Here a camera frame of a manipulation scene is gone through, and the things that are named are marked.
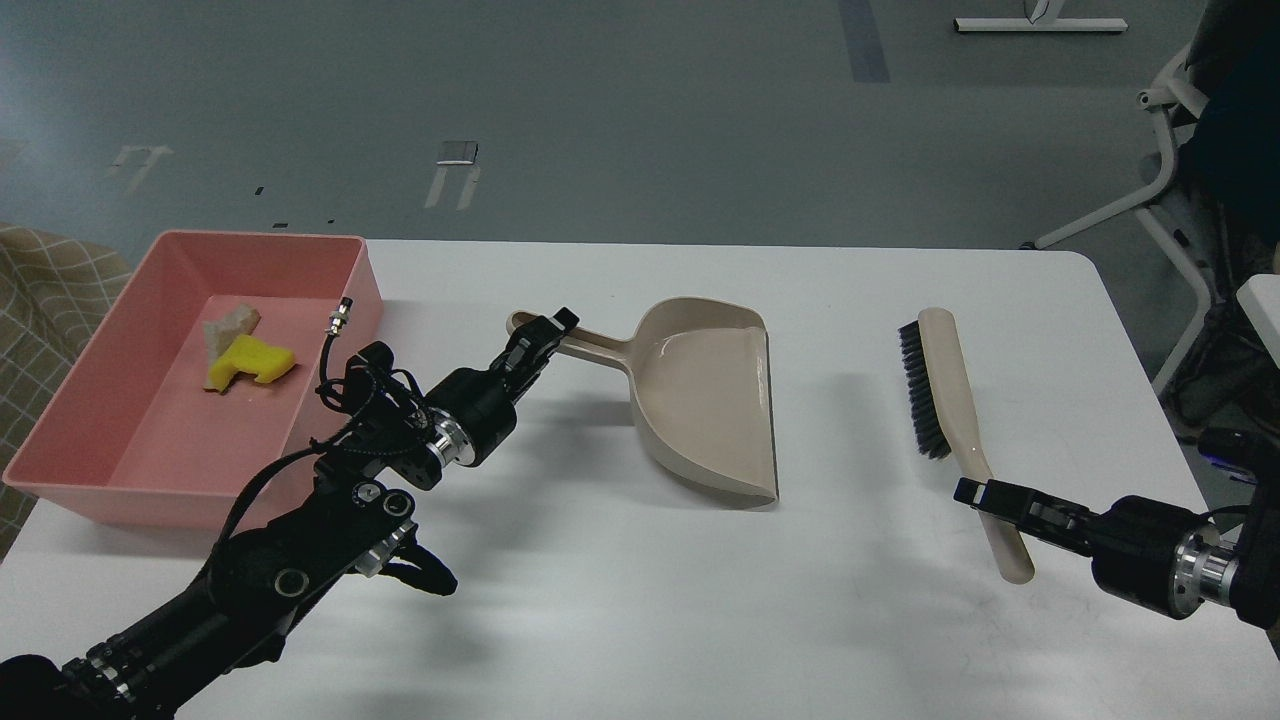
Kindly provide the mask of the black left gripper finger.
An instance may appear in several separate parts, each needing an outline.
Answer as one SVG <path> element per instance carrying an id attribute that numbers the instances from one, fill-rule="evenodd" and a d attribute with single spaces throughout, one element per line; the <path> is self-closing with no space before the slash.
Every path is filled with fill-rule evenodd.
<path id="1" fill-rule="evenodd" d="M 516 405 L 538 380 L 550 357 L 561 346 L 559 340 L 536 345 L 531 340 L 508 342 L 508 401 Z"/>
<path id="2" fill-rule="evenodd" d="M 550 340 L 559 340 L 562 345 L 579 325 L 579 320 L 580 318 L 575 313 L 567 307 L 562 307 L 550 316 L 536 315 L 531 320 L 520 324 L 509 333 L 504 350 L 492 363 L 492 370 L 498 375 L 503 386 L 508 386 L 508 342 L 511 340 L 531 340 L 536 345 Z"/>

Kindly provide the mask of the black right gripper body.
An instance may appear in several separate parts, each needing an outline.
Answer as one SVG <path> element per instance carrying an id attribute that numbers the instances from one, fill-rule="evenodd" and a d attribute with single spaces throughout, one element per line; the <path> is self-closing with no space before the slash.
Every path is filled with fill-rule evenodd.
<path id="1" fill-rule="evenodd" d="M 1175 620 L 1226 603 L 1221 533 L 1201 514 L 1130 495 L 1089 514 L 1085 541 L 1094 583 L 1112 596 Z"/>

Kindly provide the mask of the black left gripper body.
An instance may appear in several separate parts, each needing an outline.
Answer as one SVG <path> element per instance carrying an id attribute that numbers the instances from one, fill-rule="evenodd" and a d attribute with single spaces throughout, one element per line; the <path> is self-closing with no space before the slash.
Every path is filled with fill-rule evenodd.
<path id="1" fill-rule="evenodd" d="M 465 450 L 456 461 L 465 468 L 484 462 L 517 421 L 506 374 L 494 369 L 458 368 L 425 393 L 425 402 L 462 430 Z"/>

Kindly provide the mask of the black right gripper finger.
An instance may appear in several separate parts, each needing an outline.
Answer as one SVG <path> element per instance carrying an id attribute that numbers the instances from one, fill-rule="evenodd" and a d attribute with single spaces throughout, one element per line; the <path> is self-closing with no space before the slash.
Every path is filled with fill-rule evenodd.
<path id="1" fill-rule="evenodd" d="M 996 479 L 960 478 L 954 498 L 1021 530 L 1080 530 L 1098 514 L 1039 489 Z"/>
<path id="2" fill-rule="evenodd" d="M 1030 536 L 1047 544 L 1061 548 L 1082 557 L 1094 556 L 1094 542 L 1091 528 L 1098 521 L 1100 515 L 1092 511 L 1084 512 L 1059 512 L 1046 510 L 1044 512 L 991 512 L 1001 521 L 1007 521 L 1016 530 Z"/>

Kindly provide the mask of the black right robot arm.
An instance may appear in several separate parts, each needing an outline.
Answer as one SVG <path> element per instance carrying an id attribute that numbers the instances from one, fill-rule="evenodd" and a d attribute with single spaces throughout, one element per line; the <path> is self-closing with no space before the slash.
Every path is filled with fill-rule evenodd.
<path id="1" fill-rule="evenodd" d="M 1097 587 L 1120 600 L 1174 620 L 1216 603 L 1239 621 L 1270 630 L 1279 612 L 1277 441 L 1208 428 L 1197 450 L 1253 487 L 1247 505 L 1193 512 L 1129 495 L 1093 512 L 1030 487 L 969 478 L 957 482 L 954 497 L 1089 559 Z"/>

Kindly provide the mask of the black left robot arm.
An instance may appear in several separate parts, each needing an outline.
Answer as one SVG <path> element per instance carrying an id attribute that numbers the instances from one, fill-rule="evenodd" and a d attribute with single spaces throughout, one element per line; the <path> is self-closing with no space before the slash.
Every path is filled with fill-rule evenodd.
<path id="1" fill-rule="evenodd" d="M 458 582 L 417 541 L 415 498 L 390 470 L 431 489 L 452 464 L 475 468 L 513 430 L 516 405 L 579 318 L 566 307 L 517 325 L 483 369 L 429 391 L 374 342 L 328 374 L 351 300 L 332 314 L 317 395 L 346 424 L 273 461 L 236 497 L 205 564 L 174 598 L 84 655 L 3 664 L 5 719 L 172 719 L 218 678 L 275 662 L 288 635 L 343 578 L 390 577 L 429 594 Z"/>

